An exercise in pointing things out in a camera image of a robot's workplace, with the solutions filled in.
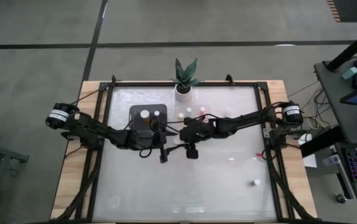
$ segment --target black pole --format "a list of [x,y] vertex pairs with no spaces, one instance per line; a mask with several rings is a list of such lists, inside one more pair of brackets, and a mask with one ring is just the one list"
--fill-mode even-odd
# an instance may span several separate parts
[[331,72],[334,72],[337,68],[350,60],[355,54],[357,54],[357,39],[335,59],[329,62],[327,69]]

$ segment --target gray floor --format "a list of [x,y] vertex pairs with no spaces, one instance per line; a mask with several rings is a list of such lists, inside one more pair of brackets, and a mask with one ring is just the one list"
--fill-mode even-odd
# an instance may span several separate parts
[[[0,0],[0,44],[90,43],[101,0]],[[353,40],[357,23],[337,23],[325,0],[109,0],[99,42]],[[196,76],[284,80],[288,94],[316,81],[313,64],[344,45],[98,49],[90,80],[168,80],[174,59],[198,57]],[[46,221],[66,142],[44,119],[55,102],[74,101],[88,49],[0,50],[0,145],[30,154],[12,165],[0,194],[0,223]],[[293,97],[304,105],[318,84]],[[331,111],[324,114],[331,124]],[[357,223],[357,201],[344,205],[335,177],[310,177],[318,216]]]

